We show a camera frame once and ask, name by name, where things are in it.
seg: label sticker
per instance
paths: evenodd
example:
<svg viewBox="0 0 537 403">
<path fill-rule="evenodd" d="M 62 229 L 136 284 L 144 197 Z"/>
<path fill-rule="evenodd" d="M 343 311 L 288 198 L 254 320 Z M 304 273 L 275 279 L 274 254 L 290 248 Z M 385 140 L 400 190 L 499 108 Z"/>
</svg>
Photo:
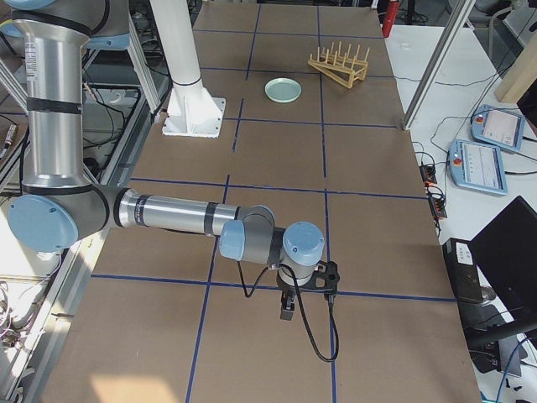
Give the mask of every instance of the label sticker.
<svg viewBox="0 0 537 403">
<path fill-rule="evenodd" d="M 24 46 L 24 54 L 26 56 L 26 80 L 27 81 L 36 81 L 38 79 L 37 75 L 37 49 L 35 48 L 35 43 L 28 42 Z"/>
<path fill-rule="evenodd" d="M 472 254 L 470 253 L 470 249 L 468 248 L 468 245 L 465 243 L 455 243 L 456 247 L 456 260 L 460 264 L 473 264 L 472 260 Z"/>
</svg>

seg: red bottle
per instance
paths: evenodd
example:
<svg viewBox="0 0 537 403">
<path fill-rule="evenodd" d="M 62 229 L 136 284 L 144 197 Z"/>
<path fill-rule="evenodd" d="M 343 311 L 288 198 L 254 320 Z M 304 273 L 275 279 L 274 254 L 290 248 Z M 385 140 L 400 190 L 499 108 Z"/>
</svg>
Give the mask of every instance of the red bottle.
<svg viewBox="0 0 537 403">
<path fill-rule="evenodd" d="M 394 26 L 395 19 L 397 18 L 398 11 L 399 11 L 399 0 L 391 0 L 388 4 L 386 15 L 384 16 L 384 22 L 383 22 L 384 38 L 389 37 L 389 33 L 391 32 L 392 26 Z"/>
</svg>

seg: metal base plate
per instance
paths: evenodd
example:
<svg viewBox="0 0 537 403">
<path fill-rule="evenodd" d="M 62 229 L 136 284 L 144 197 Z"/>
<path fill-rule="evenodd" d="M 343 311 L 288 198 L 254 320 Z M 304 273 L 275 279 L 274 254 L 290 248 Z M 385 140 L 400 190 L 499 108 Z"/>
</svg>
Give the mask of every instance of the metal base plate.
<svg viewBox="0 0 537 403">
<path fill-rule="evenodd" d="M 226 108 L 225 98 L 212 98 L 218 109 L 224 115 Z M 220 134 L 222 118 L 208 118 L 203 124 L 196 125 L 192 131 L 187 130 L 185 115 L 169 115 L 162 127 L 164 136 L 188 136 L 216 138 Z"/>
</svg>

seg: light green plate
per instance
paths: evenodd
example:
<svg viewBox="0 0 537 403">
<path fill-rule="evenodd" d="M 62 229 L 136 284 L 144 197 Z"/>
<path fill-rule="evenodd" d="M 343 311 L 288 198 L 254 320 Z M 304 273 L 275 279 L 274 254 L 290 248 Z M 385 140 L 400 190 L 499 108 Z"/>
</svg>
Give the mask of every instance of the light green plate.
<svg viewBox="0 0 537 403">
<path fill-rule="evenodd" d="M 290 78 L 274 78 L 265 86 L 265 94 L 274 102 L 292 102 L 301 92 L 300 84 Z"/>
</svg>

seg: blue joint cap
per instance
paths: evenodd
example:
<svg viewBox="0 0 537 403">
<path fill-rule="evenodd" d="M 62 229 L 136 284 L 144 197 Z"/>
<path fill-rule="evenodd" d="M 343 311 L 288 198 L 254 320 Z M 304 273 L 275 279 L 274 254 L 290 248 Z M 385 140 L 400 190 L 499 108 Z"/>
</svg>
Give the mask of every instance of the blue joint cap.
<svg viewBox="0 0 537 403">
<path fill-rule="evenodd" d="M 16 199 L 9 208 L 8 223 L 20 242 L 39 252 L 69 248 L 78 239 L 78 228 L 70 214 L 44 196 Z"/>
<path fill-rule="evenodd" d="M 89 49 L 95 50 L 125 50 L 131 43 L 130 34 L 115 36 L 96 36 L 87 44 Z"/>
<path fill-rule="evenodd" d="M 295 222 L 284 232 L 285 253 L 297 264 L 313 266 L 321 260 L 325 239 L 311 222 Z"/>
<path fill-rule="evenodd" d="M 6 23 L 2 27 L 0 27 L 0 31 L 2 31 L 3 34 L 6 34 L 7 36 L 11 36 L 13 38 L 24 37 L 23 33 L 18 30 L 13 21 L 11 23 Z"/>
<path fill-rule="evenodd" d="M 8 6 L 19 10 L 39 10 L 55 2 L 56 0 L 3 0 Z"/>
<path fill-rule="evenodd" d="M 240 220 L 226 222 L 220 235 L 220 254 L 224 258 L 241 260 L 244 255 L 245 243 L 244 223 Z"/>
</svg>

